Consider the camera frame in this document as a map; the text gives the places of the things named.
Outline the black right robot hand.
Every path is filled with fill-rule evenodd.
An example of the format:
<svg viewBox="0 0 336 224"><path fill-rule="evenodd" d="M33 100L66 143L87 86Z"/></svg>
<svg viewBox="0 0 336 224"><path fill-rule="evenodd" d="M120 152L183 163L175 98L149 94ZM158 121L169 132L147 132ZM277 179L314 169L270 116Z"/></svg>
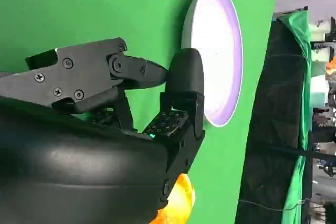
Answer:
<svg viewBox="0 0 336 224"><path fill-rule="evenodd" d="M168 68L121 38L1 73L1 223L150 223L205 137L201 55Z"/></svg>

